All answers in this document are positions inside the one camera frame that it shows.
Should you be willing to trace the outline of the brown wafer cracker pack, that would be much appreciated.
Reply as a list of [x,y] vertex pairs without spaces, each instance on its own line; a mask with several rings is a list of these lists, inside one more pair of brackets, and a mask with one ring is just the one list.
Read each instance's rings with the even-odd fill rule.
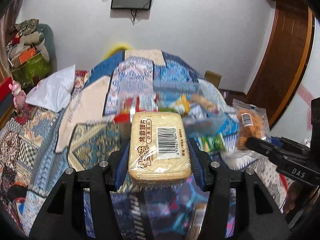
[[190,101],[192,103],[197,103],[199,104],[202,108],[204,108],[206,111],[210,112],[210,113],[214,113],[214,114],[218,114],[219,113],[219,109],[216,103],[211,102],[210,100],[208,100],[207,98],[200,96],[199,94],[193,94],[191,96]]

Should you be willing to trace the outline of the pile of clothes and boxes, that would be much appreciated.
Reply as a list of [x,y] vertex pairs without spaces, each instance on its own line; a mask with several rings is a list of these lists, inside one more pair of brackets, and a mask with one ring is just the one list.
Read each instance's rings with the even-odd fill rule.
[[15,24],[14,34],[7,45],[12,78],[22,88],[32,88],[54,71],[54,34],[49,25],[34,18]]

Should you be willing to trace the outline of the white pillow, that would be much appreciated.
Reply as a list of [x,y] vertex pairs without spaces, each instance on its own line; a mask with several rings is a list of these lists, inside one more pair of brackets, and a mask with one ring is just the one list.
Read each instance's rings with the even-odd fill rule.
[[25,102],[52,112],[60,112],[71,100],[75,84],[75,65],[41,80],[26,96]]

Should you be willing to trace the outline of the brown wooden door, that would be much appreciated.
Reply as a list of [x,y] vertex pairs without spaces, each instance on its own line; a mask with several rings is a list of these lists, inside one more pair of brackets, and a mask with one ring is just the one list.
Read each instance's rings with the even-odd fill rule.
[[266,109],[273,127],[291,102],[310,56],[314,16],[305,4],[277,3],[263,60],[247,101]]

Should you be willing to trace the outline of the beige toast slice pack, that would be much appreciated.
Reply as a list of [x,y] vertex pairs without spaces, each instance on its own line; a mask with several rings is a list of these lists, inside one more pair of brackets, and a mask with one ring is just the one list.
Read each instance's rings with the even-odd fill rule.
[[128,173],[135,184],[143,187],[167,187],[191,176],[188,143],[178,113],[133,115]]

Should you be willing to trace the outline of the clear plastic storage bin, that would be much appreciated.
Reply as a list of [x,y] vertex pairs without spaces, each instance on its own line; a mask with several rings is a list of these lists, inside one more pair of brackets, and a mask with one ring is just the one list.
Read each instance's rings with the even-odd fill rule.
[[[227,120],[219,102],[215,87],[205,87],[205,83],[180,81],[122,81],[118,92],[118,103],[123,96],[156,93],[158,111],[177,113],[182,117],[188,136],[214,136],[222,132]],[[190,101],[193,94],[199,94],[217,104],[219,113],[206,111]]]

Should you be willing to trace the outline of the green pea snack bag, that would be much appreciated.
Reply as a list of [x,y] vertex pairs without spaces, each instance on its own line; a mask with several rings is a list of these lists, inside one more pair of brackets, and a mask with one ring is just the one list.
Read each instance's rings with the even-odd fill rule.
[[210,153],[215,151],[224,151],[225,142],[221,133],[216,135],[215,137],[201,137],[201,147],[204,151]]

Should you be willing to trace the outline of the patchwork patterned bedspread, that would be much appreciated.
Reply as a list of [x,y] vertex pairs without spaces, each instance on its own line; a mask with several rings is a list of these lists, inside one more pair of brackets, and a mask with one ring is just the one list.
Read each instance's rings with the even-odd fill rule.
[[[111,152],[120,147],[120,126],[111,124],[112,116],[94,117],[92,120],[74,119],[80,114],[80,106],[84,109],[88,101],[88,93],[92,87],[101,88],[98,91],[98,110],[104,106],[104,96],[113,70],[123,59],[141,57],[153,61],[156,70],[181,73],[182,78],[205,83],[205,87],[215,87],[204,81],[199,74],[177,56],[160,50],[126,50],[120,51],[94,67],[85,77],[83,72],[76,73],[73,98],[67,109],[61,113],[54,113],[44,108],[34,107],[25,114],[24,121],[18,117],[11,118],[1,130],[1,216],[11,225],[12,229],[21,237],[28,239],[29,232],[37,213],[46,200],[54,184],[63,171],[74,164],[71,160],[88,161],[91,157],[108,157]],[[236,126],[234,111],[228,106],[221,92],[218,92],[222,110],[227,113],[227,128],[223,134],[231,132],[232,125]],[[255,159],[245,155],[230,162],[231,167],[251,167],[266,183],[268,190],[278,206],[285,200],[287,186],[281,182],[281,175],[276,173],[276,166],[267,159]],[[195,181],[189,178],[179,191],[171,187],[174,193],[169,200],[166,195],[164,206],[160,209],[161,217],[169,218],[173,222],[163,230],[156,230],[155,239],[184,239],[187,235],[193,207],[197,203],[207,201],[205,192],[196,193]]]

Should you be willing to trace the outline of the orange fried snack bag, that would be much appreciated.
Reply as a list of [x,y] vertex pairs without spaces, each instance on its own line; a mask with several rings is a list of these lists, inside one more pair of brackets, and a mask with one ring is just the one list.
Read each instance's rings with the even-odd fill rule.
[[233,99],[232,105],[235,108],[236,116],[239,121],[238,138],[236,148],[246,150],[246,141],[249,137],[271,142],[270,127],[265,108],[244,103]]

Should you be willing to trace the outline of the red snack bag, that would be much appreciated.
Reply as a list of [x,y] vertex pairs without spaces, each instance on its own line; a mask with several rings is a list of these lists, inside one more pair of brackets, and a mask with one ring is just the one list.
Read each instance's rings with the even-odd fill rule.
[[156,112],[158,111],[157,94],[141,94],[123,96],[118,103],[117,114],[114,123],[128,123],[137,112]]

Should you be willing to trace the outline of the pink plush toy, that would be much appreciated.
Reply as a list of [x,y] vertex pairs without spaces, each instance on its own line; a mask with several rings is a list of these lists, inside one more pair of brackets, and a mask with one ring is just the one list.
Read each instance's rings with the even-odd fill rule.
[[11,84],[9,84],[9,89],[11,90],[13,96],[14,106],[18,111],[21,111],[25,107],[25,98],[26,93],[21,88],[19,82],[13,80]]

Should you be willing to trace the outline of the gold cracker pack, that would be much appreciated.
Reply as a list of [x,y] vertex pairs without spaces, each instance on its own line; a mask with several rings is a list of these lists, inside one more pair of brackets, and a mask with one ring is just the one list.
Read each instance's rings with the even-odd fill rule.
[[197,203],[193,207],[186,240],[197,240],[201,231],[207,204]]

